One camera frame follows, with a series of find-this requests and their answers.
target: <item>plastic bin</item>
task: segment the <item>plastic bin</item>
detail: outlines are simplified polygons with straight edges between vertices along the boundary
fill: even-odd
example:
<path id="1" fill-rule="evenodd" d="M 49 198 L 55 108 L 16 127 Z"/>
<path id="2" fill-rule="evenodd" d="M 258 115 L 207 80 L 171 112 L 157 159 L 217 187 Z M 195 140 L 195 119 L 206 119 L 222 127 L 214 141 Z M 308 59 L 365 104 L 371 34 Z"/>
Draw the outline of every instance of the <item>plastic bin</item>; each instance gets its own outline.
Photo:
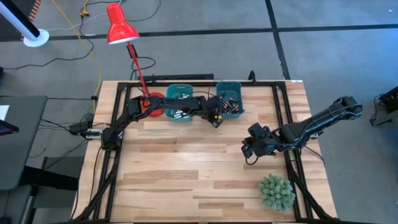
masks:
<path id="1" fill-rule="evenodd" d="M 239 111 L 235 114 L 223 114 L 224 119 L 235 119 L 241 116 L 244 112 L 242 93 L 242 84 L 240 82 L 219 82 L 216 85 L 217 96 L 223 97 L 224 100 L 232 98 L 238 102 Z"/>
<path id="2" fill-rule="evenodd" d="M 169 87 L 167 88 L 166 97 L 167 98 L 178 98 L 178 97 L 181 97 L 181 94 L 186 94 L 186 95 L 192 96 L 193 95 L 193 87 L 191 85 L 186 85 L 186 84 L 169 85 Z M 171 121 L 187 122 L 192 119 L 191 116 L 187 116 L 184 118 L 174 118 L 173 117 L 174 111 L 175 110 L 165 110 L 166 116 Z"/>

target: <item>black desk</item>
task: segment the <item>black desk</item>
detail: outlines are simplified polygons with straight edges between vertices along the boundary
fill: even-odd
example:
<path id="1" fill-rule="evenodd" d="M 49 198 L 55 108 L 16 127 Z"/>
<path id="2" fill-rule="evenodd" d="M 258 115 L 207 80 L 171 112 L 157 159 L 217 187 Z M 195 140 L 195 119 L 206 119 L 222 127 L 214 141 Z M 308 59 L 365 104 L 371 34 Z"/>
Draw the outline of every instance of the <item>black desk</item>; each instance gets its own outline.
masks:
<path id="1" fill-rule="evenodd" d="M 0 190 L 18 185 L 43 185 L 57 189 L 76 190 L 78 179 L 26 166 L 46 96 L 0 97 L 0 105 L 10 105 L 6 121 L 19 128 L 19 133 L 0 136 Z"/>

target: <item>black metal frame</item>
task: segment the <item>black metal frame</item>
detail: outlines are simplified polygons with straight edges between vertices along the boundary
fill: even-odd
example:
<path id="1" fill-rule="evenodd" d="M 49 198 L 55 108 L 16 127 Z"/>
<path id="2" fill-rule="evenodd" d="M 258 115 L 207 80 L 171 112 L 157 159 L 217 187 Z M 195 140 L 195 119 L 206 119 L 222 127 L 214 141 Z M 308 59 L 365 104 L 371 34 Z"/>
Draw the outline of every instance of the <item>black metal frame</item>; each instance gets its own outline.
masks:
<path id="1" fill-rule="evenodd" d="M 188 84 L 188 85 L 192 85 L 192 86 L 215 86 L 217 84 L 216 81 L 212 80 L 210 82 L 181 82 L 183 84 Z M 157 82 L 155 80 L 152 80 L 151 82 L 147 83 L 148 87 L 151 86 L 169 86 L 173 83 L 170 82 Z M 279 125 L 283 125 L 284 121 L 283 121 L 283 117 L 282 117 L 282 110 L 280 108 L 280 102 L 279 102 L 279 95 L 278 95 L 278 89 L 281 90 L 282 92 L 282 96 L 284 99 L 284 106 L 286 108 L 286 113 L 287 113 L 287 119 L 288 122 L 291 123 L 293 122 L 292 119 L 292 113 L 290 110 L 290 105 L 289 105 L 289 99 L 287 96 L 287 90 L 286 90 L 286 84 L 285 82 L 264 82 L 264 81 L 257 81 L 256 80 L 256 76 L 254 74 L 254 72 L 252 71 L 249 75 L 249 81 L 247 82 L 241 82 L 242 86 L 268 86 L 272 88 L 272 92 L 274 95 L 274 101 L 275 101 L 275 108 L 276 108 L 276 113 L 277 113 L 277 119 L 278 119 L 278 123 Z M 121 95 L 122 92 L 125 91 L 125 97 L 124 97 L 124 102 L 126 102 L 129 99 L 130 93 L 131 93 L 131 89 L 134 87 L 138 87 L 141 86 L 140 83 L 126 83 L 126 82 L 119 82 L 118 83 L 118 88 L 117 88 L 117 92 L 116 92 L 116 96 L 115 96 L 115 102 L 114 102 L 114 106 L 113 106 L 113 113 L 112 113 L 112 118 L 111 118 L 111 124 L 113 124 L 116 119 L 117 119 L 117 115 L 118 115 L 118 111 L 119 111 L 119 104 L 121 101 Z M 292 166 L 288 166 L 288 164 L 291 164 L 290 160 L 290 154 L 288 152 L 284 153 L 285 156 L 285 163 L 286 163 L 286 168 L 289 169 L 289 167 L 292 170 L 287 170 L 288 174 L 293 171 L 293 167 Z M 106 211 L 105 211 L 105 220 L 110 221 L 111 218 L 111 212 L 112 212 L 112 205 L 113 205 L 113 199 L 114 199 L 114 191 L 116 188 L 116 176 L 118 174 L 118 165 L 119 165 L 119 161 L 120 161 L 120 157 L 121 157 L 121 150 L 118 150 L 115 152 L 115 156 L 114 156 L 114 165 L 112 167 L 111 170 L 111 174 L 108 174 L 108 166 L 109 166 L 109 160 L 111 158 L 111 151 L 106 151 L 105 155 L 104 155 L 104 159 L 103 159 L 103 166 L 102 166 L 102 170 L 101 170 L 101 175 L 100 175 L 100 180 L 99 180 L 99 186 L 98 189 L 102 188 L 103 190 L 100 190 L 100 193 L 97 193 L 94 197 L 93 197 L 93 201 L 96 200 L 95 205 L 93 205 L 92 209 L 93 209 L 93 220 L 98 220 L 99 219 L 99 214 L 100 214 L 100 206 L 101 206 L 101 200 L 102 200 L 102 196 L 103 196 L 103 192 L 104 190 L 109 186 L 109 193 L 108 193 L 108 201 L 106 203 Z M 295 157 L 298 158 L 296 160 L 296 165 L 297 165 L 297 170 L 298 170 L 298 177 L 299 180 L 303 183 L 303 186 L 306 186 L 305 183 L 305 176 L 304 176 L 304 172 L 303 172 L 303 164 L 301 159 L 298 157 L 298 154 L 295 154 Z M 296 189 L 295 189 L 295 182 L 294 179 L 289 175 L 289 180 L 293 186 L 294 189 L 294 193 L 296 194 Z M 305 212 L 307 214 L 307 218 L 313 218 L 312 215 L 312 210 L 311 210 L 311 206 L 308 203 L 307 199 L 304 198 L 304 202 L 305 202 Z M 297 198 L 294 202 L 293 205 L 294 208 L 294 213 L 295 213 L 295 219 L 299 220 L 301 219 L 301 213 L 300 213 L 300 207 L 299 207 L 299 203 L 297 201 Z M 84 219 L 79 219 L 76 220 L 77 223 L 80 222 L 84 222 Z"/>

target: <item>wooden table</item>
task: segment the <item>wooden table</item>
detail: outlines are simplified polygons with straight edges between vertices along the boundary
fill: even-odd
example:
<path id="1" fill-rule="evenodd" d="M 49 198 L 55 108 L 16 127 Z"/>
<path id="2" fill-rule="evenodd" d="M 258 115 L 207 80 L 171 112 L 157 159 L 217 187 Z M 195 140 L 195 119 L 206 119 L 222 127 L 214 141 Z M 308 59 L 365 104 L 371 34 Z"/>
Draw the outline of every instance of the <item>wooden table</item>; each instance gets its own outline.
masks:
<path id="1" fill-rule="evenodd" d="M 116 81 L 103 82 L 95 123 L 110 122 L 117 85 Z M 294 120 L 301 121 L 311 116 L 303 83 L 286 81 L 286 85 Z M 166 89 L 151 87 L 150 91 L 165 93 Z M 208 91 L 208 87 L 194 87 L 194 91 Z M 215 88 L 211 88 L 210 92 L 214 93 Z M 131 96 L 140 94 L 134 88 Z M 242 96 L 245 113 L 238 119 L 224 121 L 218 129 L 198 117 L 189 123 L 176 123 L 162 115 L 131 123 L 124 134 L 111 221 L 295 220 L 292 209 L 280 214 L 263 206 L 258 191 L 259 181 L 269 174 L 287 178 L 283 153 L 277 153 L 274 157 L 263 156 L 254 166 L 247 166 L 241 152 L 241 141 L 249 136 L 247 130 L 250 125 L 259 122 L 271 129 L 278 127 L 272 88 L 243 87 Z M 279 98 L 284 112 L 281 93 Z M 75 216 L 89 202 L 99 146 L 100 141 L 91 141 L 87 147 Z M 320 153 L 317 141 L 311 140 L 308 146 Z M 101 151 L 96 166 L 94 192 L 100 179 L 103 155 L 104 151 Z M 325 211 L 335 217 L 322 161 L 305 149 L 301 158 L 309 191 Z M 106 192 L 102 200 L 100 218 L 104 217 L 107 195 Z M 301 214 L 305 217 L 302 195 L 297 196 Z"/>

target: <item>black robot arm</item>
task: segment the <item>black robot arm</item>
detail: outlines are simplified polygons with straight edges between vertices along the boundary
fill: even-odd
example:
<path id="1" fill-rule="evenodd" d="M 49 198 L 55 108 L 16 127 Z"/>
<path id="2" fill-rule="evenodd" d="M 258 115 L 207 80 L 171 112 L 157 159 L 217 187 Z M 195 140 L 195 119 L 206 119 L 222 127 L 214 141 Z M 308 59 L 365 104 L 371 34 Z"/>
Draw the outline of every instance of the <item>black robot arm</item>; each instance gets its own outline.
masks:
<path id="1" fill-rule="evenodd" d="M 143 111 L 141 105 L 149 105 Z M 158 96 L 138 96 L 131 98 L 123 106 L 120 117 L 111 127 L 105 128 L 101 137 L 102 149 L 118 150 L 121 147 L 120 137 L 124 129 L 133 121 L 148 117 L 156 109 L 182 110 L 192 116 L 200 116 L 218 128 L 223 122 L 220 113 L 220 99 L 213 96 L 206 99 L 204 96 L 187 98 L 161 98 Z"/>
<path id="2" fill-rule="evenodd" d="M 257 157 L 273 156 L 275 150 L 282 152 L 301 148 L 313 134 L 322 131 L 341 120 L 356 119 L 362 115 L 362 105 L 351 96 L 337 99 L 329 108 L 299 123 L 286 124 L 270 131 L 267 126 L 259 123 L 252 125 L 248 131 L 250 137 L 243 141 L 242 152 L 246 159 L 253 153 Z"/>

